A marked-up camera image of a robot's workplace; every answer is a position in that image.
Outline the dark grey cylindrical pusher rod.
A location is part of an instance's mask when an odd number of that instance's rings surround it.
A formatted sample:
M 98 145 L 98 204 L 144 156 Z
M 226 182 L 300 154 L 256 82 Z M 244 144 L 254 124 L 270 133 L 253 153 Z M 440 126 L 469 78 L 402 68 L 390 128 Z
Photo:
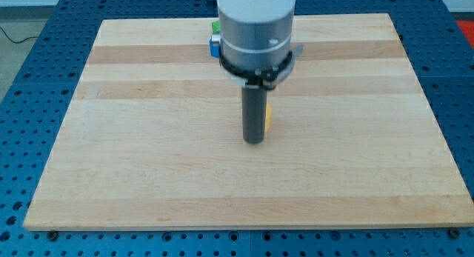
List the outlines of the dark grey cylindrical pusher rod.
M 267 91 L 243 87 L 241 103 L 243 139 L 249 144 L 260 144 L 264 140 Z

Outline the black flange mounting plate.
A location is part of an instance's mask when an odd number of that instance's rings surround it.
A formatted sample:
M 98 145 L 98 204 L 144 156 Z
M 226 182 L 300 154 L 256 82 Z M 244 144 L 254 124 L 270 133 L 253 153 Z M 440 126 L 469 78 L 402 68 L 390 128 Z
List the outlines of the black flange mounting plate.
M 219 53 L 219 64 L 224 70 L 224 73 L 241 87 L 274 90 L 280 83 L 289 77 L 296 65 L 297 58 L 302 54 L 303 49 L 303 44 L 296 46 L 289 51 L 280 64 L 272 67 L 245 70 L 231 64 L 222 53 Z

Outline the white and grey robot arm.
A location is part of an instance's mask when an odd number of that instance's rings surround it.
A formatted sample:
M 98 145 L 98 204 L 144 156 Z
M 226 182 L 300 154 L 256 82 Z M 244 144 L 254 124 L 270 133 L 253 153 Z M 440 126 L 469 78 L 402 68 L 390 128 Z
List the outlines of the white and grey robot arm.
M 296 0 L 216 0 L 221 68 L 241 87 L 242 135 L 264 140 L 267 93 L 291 74 L 301 45 L 292 48 Z

